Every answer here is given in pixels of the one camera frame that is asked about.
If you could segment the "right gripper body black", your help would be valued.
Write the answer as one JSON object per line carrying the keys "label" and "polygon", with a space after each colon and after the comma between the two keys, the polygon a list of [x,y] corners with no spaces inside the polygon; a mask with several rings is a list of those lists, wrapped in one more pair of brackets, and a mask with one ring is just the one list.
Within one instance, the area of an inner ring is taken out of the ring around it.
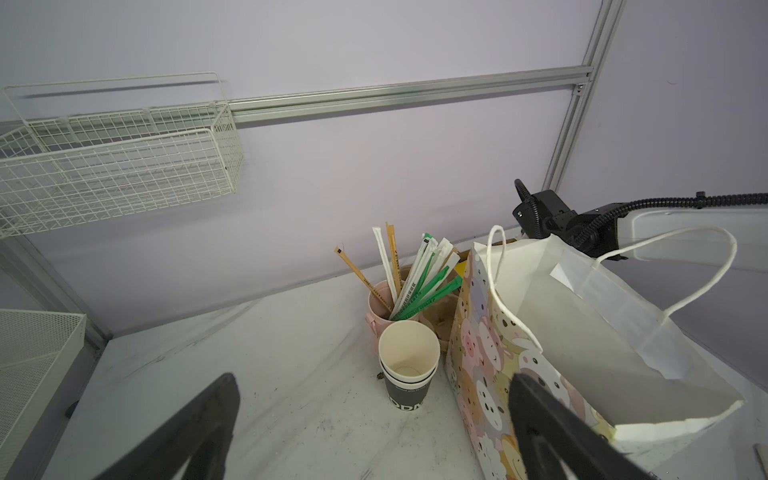
{"label": "right gripper body black", "polygon": [[[520,179],[514,181],[521,203],[513,215],[522,232],[531,239],[545,239],[550,235],[559,237],[565,243],[582,253],[597,258],[619,248],[617,222],[627,214],[622,211],[623,203],[612,203],[600,208],[577,213],[553,191],[544,190],[530,193]],[[618,211],[605,224],[599,226],[579,246],[575,239],[600,216]]]}

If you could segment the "brown pulp cup carrier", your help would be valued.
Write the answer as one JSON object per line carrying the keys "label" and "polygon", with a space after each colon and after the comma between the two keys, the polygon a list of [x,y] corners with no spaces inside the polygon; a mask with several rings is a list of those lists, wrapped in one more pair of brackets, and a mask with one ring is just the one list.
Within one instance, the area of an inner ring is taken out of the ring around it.
{"label": "brown pulp cup carrier", "polygon": [[418,315],[419,322],[429,327],[436,334],[442,353],[448,350],[457,304],[457,295],[447,295]]}

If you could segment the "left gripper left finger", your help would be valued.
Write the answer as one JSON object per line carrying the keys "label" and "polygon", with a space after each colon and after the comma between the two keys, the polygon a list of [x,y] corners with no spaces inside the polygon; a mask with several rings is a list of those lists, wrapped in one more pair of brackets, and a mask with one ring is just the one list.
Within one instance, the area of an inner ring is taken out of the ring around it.
{"label": "left gripper left finger", "polygon": [[100,479],[222,479],[240,407],[235,376],[219,376]]}

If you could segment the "stack of paper cups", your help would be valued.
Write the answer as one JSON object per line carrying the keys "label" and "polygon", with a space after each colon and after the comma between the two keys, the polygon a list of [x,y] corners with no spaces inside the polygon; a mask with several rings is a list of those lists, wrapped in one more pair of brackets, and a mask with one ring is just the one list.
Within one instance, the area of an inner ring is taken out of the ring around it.
{"label": "stack of paper cups", "polygon": [[437,335],[426,325],[395,321],[378,340],[378,359],[391,403],[402,411],[418,410],[441,358]]}

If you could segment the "white paper takeout bag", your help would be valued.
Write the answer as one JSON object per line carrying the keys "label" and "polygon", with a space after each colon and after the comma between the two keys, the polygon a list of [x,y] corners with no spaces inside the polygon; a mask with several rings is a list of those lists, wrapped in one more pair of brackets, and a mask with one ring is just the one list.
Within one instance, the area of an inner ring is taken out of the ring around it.
{"label": "white paper takeout bag", "polygon": [[446,373],[488,479],[526,475],[509,401],[518,374],[644,470],[743,403],[670,309],[557,236],[472,247]]}

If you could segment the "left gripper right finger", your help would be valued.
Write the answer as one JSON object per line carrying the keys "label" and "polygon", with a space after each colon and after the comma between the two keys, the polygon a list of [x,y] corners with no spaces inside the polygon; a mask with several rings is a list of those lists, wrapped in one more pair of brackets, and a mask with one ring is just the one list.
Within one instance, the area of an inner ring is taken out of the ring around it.
{"label": "left gripper right finger", "polygon": [[529,479],[649,479],[532,377],[513,376],[508,406]]}

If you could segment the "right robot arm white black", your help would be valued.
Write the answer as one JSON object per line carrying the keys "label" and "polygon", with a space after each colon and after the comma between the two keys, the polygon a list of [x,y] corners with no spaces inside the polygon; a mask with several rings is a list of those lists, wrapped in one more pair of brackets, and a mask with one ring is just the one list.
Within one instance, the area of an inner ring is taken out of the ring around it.
{"label": "right robot arm white black", "polygon": [[668,260],[716,266],[736,240],[733,269],[767,271],[767,194],[657,197],[610,203],[578,213],[552,190],[530,192],[514,181],[513,214],[532,239],[551,235],[581,253],[608,260]]}

